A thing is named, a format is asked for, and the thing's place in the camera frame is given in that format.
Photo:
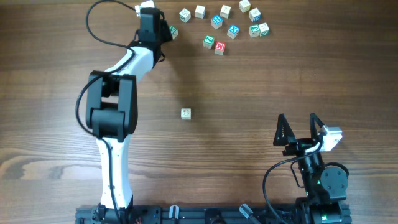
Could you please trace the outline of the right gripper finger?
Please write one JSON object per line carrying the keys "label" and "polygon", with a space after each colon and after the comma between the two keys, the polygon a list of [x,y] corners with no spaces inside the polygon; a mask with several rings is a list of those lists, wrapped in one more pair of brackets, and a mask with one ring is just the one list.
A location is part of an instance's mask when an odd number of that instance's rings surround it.
{"label": "right gripper finger", "polygon": [[315,114],[310,114],[310,134],[312,143],[316,144],[319,141],[318,137],[318,128],[322,128],[324,126],[323,121]]}
{"label": "right gripper finger", "polygon": [[296,142],[296,137],[292,131],[284,114],[280,114],[277,120],[277,129],[273,141],[274,146],[286,146]]}

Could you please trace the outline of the blue letter X block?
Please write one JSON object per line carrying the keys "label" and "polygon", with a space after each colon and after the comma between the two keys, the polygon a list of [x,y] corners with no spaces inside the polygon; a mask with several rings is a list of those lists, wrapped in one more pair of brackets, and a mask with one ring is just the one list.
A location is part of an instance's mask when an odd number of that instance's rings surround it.
{"label": "blue letter X block", "polygon": [[227,36],[230,37],[230,38],[232,38],[232,39],[235,39],[235,38],[237,37],[238,33],[239,33],[239,27],[236,26],[236,25],[234,25],[234,24],[232,24],[232,25],[228,28]]}

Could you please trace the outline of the plain block with red drawing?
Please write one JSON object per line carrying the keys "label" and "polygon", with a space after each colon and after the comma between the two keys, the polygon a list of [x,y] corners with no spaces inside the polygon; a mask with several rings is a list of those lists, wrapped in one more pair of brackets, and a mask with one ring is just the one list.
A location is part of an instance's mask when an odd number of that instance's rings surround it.
{"label": "plain block with red drawing", "polygon": [[192,118],[192,110],[190,108],[182,108],[181,109],[181,119],[191,119]]}

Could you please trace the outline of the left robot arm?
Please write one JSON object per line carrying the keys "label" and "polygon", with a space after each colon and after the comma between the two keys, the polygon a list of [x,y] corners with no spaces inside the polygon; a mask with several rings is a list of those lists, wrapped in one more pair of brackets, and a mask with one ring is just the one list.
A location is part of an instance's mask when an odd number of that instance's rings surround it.
{"label": "left robot arm", "polygon": [[129,184],[128,150],[138,120],[137,83],[164,60],[162,44],[172,40],[164,13],[154,6],[135,8],[140,28],[125,56],[112,68],[92,71],[87,86],[86,125],[101,153],[103,193],[100,223],[137,223]]}

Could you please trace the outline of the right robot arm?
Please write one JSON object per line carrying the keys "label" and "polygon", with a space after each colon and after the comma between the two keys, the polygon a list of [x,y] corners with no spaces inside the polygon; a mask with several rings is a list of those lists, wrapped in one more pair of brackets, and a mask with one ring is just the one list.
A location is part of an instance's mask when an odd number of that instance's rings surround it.
{"label": "right robot arm", "polygon": [[284,156],[292,156],[302,176],[305,197],[297,198],[291,211],[277,209],[278,221],[286,223],[351,223],[349,206],[344,204],[348,169],[337,162],[325,163],[323,152],[330,152],[342,139],[339,127],[325,125],[310,115],[309,138],[296,138],[284,114],[277,120],[273,145],[284,146]]}

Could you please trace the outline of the green letter V block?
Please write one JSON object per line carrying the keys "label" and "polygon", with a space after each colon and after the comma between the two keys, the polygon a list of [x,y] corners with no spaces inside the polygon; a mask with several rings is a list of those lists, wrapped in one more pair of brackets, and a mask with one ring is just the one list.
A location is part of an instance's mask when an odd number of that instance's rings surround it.
{"label": "green letter V block", "polygon": [[172,35],[172,39],[174,40],[178,36],[178,29],[174,26],[170,26],[169,29]]}

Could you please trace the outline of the plain wooden block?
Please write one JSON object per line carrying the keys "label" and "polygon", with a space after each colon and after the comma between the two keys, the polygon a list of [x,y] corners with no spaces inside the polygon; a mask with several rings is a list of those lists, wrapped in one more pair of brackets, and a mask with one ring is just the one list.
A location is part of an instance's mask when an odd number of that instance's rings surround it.
{"label": "plain wooden block", "polygon": [[205,6],[197,5],[195,9],[195,17],[204,19],[205,18]]}

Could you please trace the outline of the green letter Z block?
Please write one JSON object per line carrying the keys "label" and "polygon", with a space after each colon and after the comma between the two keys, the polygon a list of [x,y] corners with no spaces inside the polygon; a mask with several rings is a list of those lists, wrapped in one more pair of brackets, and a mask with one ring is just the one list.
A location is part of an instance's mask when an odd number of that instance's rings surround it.
{"label": "green letter Z block", "polygon": [[205,38],[203,39],[203,46],[205,48],[211,49],[213,44],[215,42],[215,38],[210,36],[210,35],[206,35]]}

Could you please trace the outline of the blue letter H block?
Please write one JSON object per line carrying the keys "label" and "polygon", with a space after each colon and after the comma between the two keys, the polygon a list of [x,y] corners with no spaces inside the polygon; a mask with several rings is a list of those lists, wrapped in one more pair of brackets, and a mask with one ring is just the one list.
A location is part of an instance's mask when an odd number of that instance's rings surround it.
{"label": "blue letter H block", "polygon": [[211,26],[218,29],[223,25],[223,18],[220,15],[215,15],[211,18]]}

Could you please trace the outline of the red letter M block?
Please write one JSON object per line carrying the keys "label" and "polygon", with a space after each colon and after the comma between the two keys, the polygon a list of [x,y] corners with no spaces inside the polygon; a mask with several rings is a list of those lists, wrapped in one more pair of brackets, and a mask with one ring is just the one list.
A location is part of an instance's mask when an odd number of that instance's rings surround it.
{"label": "red letter M block", "polygon": [[215,54],[223,55],[224,51],[225,51],[225,48],[226,48],[226,44],[224,42],[217,41],[215,43],[215,48],[214,48]]}

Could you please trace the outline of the plain block with green side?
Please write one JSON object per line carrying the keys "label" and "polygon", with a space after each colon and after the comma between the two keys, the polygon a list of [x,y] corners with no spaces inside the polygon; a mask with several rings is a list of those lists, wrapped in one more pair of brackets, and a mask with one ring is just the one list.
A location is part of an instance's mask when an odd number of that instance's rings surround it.
{"label": "plain block with green side", "polygon": [[220,10],[220,16],[228,19],[231,12],[231,7],[227,5],[222,5]]}

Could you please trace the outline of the block with yellow side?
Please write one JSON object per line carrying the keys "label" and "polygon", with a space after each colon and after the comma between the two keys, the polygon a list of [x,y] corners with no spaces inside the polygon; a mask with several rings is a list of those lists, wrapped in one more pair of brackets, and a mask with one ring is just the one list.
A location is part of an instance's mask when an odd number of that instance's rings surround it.
{"label": "block with yellow side", "polygon": [[251,3],[248,0],[240,0],[239,9],[242,13],[247,12],[251,8]]}

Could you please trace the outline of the block with blue side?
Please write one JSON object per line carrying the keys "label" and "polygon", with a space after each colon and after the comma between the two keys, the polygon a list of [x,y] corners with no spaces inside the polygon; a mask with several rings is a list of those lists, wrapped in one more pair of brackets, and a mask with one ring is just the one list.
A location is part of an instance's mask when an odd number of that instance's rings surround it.
{"label": "block with blue side", "polygon": [[252,22],[256,22],[261,18],[261,12],[258,8],[251,9],[249,11],[249,18]]}

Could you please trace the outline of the block with green drawing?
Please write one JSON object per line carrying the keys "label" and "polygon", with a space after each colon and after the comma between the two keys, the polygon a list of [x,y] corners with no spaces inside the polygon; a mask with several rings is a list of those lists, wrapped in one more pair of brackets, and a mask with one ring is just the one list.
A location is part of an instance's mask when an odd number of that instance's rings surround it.
{"label": "block with green drawing", "polygon": [[260,29],[260,34],[259,34],[260,37],[269,34],[270,28],[269,28],[269,26],[267,25],[266,22],[262,23],[262,24],[259,24],[259,29]]}

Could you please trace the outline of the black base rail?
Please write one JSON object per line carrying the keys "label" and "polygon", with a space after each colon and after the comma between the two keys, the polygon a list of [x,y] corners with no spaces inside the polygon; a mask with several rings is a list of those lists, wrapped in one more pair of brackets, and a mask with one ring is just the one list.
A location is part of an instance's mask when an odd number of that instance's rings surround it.
{"label": "black base rail", "polygon": [[120,211],[122,223],[351,223],[349,205],[306,206],[279,204],[275,211],[277,219],[267,206],[239,207],[170,207],[135,206]]}

